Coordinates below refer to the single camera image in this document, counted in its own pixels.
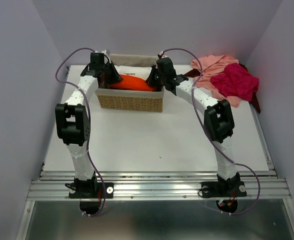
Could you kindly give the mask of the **orange t-shirt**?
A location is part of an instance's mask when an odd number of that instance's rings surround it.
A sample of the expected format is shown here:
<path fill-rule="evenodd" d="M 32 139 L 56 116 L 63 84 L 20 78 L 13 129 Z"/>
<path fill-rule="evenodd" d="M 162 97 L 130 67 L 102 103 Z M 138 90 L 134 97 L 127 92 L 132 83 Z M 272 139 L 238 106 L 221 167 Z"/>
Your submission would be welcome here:
<path fill-rule="evenodd" d="M 143 91 L 143 92 L 156 92 L 157 87 L 149 86 L 145 80 L 133 75 L 121 74 L 122 80 L 117 83 L 110 84 L 111 89 L 116 90 L 129 90 L 129 91 Z"/>

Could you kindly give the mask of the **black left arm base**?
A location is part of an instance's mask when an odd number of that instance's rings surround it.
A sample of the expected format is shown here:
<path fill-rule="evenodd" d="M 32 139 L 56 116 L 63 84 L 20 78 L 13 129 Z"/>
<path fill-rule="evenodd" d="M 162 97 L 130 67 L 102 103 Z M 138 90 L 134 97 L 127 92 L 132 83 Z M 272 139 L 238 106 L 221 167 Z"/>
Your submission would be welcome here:
<path fill-rule="evenodd" d="M 74 179 L 66 183 L 69 190 L 68 198 L 79 200 L 79 209 L 87 217 L 97 216 L 103 209 L 105 200 L 112 199 L 114 194 L 113 182 L 97 182 L 93 177 L 89 180 Z"/>

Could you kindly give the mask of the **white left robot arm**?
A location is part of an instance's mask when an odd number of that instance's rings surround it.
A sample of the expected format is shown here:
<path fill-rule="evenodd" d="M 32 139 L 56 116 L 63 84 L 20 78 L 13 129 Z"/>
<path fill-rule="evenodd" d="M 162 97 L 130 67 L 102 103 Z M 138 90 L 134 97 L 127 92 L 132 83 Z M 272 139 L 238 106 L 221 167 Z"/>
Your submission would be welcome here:
<path fill-rule="evenodd" d="M 56 80 L 66 86 L 74 87 L 70 97 L 55 107 L 57 135 L 67 146 L 75 168 L 75 182 L 81 184 L 81 192 L 87 197 L 93 197 L 98 191 L 98 185 L 92 181 L 96 176 L 96 168 L 89 153 L 91 135 L 91 111 L 89 100 L 107 77 L 121 80 L 110 52 L 91 52 L 90 62 L 80 74 L 79 82 Z"/>

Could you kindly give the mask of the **woven wicker basket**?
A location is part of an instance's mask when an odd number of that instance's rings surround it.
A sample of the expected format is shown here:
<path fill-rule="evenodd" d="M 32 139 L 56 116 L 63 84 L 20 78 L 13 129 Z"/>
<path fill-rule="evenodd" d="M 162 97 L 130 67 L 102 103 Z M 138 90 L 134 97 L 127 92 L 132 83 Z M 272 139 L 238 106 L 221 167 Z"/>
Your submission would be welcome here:
<path fill-rule="evenodd" d="M 158 57 L 147 55 L 112 54 L 115 66 L 152 67 Z M 159 112 L 163 111 L 164 88 L 157 91 L 134 91 L 111 89 L 102 84 L 95 91 L 103 109 Z"/>

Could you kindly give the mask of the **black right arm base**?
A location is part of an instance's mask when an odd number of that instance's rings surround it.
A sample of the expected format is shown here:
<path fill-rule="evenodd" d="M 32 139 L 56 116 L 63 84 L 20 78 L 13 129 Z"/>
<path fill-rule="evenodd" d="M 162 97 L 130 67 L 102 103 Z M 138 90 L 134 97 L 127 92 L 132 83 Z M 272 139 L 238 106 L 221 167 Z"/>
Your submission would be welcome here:
<path fill-rule="evenodd" d="M 217 176 L 217 181 L 203 181 L 198 195 L 202 198 L 218 198 L 216 205 L 223 213 L 234 214 L 238 208 L 237 197 L 246 197 L 246 187 L 237 173 L 234 177 L 224 180 Z"/>

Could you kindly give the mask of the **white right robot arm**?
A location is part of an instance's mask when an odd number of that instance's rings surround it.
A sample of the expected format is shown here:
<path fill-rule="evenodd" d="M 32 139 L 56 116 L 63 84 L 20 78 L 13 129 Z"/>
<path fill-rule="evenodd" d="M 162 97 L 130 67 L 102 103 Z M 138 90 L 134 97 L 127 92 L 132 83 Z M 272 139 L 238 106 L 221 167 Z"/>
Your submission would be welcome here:
<path fill-rule="evenodd" d="M 177 74 L 173 62 L 168 57 L 160 57 L 152 66 L 147 78 L 151 87 L 162 88 L 190 103 L 200 121 L 205 135 L 215 150 L 217 161 L 217 189 L 222 195 L 228 195 L 235 189 L 234 181 L 240 175 L 232 154 L 231 136 L 235 127 L 230 103 L 217 100 L 197 89 L 188 77 Z"/>

